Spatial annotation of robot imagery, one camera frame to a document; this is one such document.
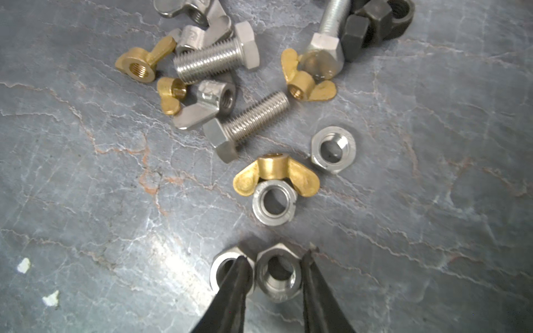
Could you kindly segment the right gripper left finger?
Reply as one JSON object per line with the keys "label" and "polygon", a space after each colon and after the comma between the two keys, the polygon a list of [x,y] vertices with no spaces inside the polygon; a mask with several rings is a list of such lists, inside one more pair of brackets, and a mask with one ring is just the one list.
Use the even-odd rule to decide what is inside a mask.
{"label": "right gripper left finger", "polygon": [[243,332],[246,299],[253,286],[253,268],[239,256],[192,332]]}

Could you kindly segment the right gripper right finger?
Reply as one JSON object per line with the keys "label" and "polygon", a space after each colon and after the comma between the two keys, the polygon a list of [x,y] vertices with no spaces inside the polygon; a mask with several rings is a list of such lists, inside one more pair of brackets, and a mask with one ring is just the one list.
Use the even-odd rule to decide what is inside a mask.
{"label": "right gripper right finger", "polygon": [[305,332],[355,332],[309,250],[301,260]]}

